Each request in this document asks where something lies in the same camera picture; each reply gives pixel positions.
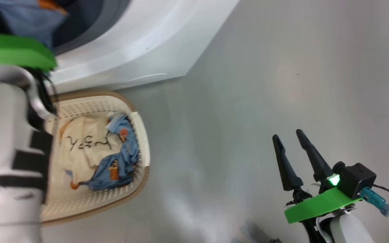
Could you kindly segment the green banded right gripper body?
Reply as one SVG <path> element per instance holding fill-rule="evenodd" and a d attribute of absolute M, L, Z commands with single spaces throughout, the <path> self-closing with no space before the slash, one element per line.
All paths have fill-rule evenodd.
<path fill-rule="evenodd" d="M 351 199 L 341 192 L 336 186 L 340 181 L 339 175 L 334 175 L 329 179 L 333 185 L 332 189 L 323 192 L 315 197 L 311 197 L 303 202 L 288 207 L 285 211 L 285 217 L 289 224 L 318 217 L 323 214 L 329 214 L 337 209 L 344 208 L 350 204 L 356 203 L 361 199 Z"/>

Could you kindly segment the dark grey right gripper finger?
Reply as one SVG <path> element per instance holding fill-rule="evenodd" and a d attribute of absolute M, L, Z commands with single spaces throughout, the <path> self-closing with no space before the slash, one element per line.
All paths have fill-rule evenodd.
<path fill-rule="evenodd" d="M 292 190 L 301 189 L 301 186 L 303 186 L 304 183 L 302 182 L 301 178 L 296 175 L 289 160 L 287 159 L 285 147 L 282 144 L 279 136 L 275 134 L 272 137 L 272 141 L 284 191 L 289 192 Z"/>
<path fill-rule="evenodd" d="M 301 147 L 307 153 L 314 172 L 313 177 L 315 181 L 321 183 L 328 181 L 329 177 L 333 175 L 333 171 L 330 166 L 326 163 L 325 159 L 301 129 L 296 130 L 296 135 L 301 144 Z"/>

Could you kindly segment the cream and blue printed garment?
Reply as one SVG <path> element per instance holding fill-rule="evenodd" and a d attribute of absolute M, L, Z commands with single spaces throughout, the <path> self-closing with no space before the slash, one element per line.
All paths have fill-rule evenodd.
<path fill-rule="evenodd" d="M 134 181 L 140 150 L 125 114 L 77 117 L 60 129 L 59 145 L 72 190 L 116 189 Z"/>

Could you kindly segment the cream perforated laundry basket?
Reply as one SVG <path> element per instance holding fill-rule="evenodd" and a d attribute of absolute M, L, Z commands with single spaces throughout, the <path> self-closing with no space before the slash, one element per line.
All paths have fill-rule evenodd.
<path fill-rule="evenodd" d="M 123 95 L 71 92 L 56 101 L 58 118 L 46 121 L 55 135 L 43 226 L 80 220 L 133 199 L 150 170 L 142 118 Z"/>

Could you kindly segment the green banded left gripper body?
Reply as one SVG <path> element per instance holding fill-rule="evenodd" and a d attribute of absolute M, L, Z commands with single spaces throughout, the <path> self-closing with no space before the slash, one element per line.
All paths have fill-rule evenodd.
<path fill-rule="evenodd" d="M 0 64 L 52 71 L 57 67 L 51 49 L 30 37 L 0 34 Z"/>

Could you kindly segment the white front-load washing machine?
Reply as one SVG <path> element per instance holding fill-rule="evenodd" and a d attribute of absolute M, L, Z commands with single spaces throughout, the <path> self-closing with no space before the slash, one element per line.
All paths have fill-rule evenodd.
<path fill-rule="evenodd" d="M 239 0 L 131 0 L 102 36 L 56 55 L 58 92 L 116 89 L 185 76 Z"/>

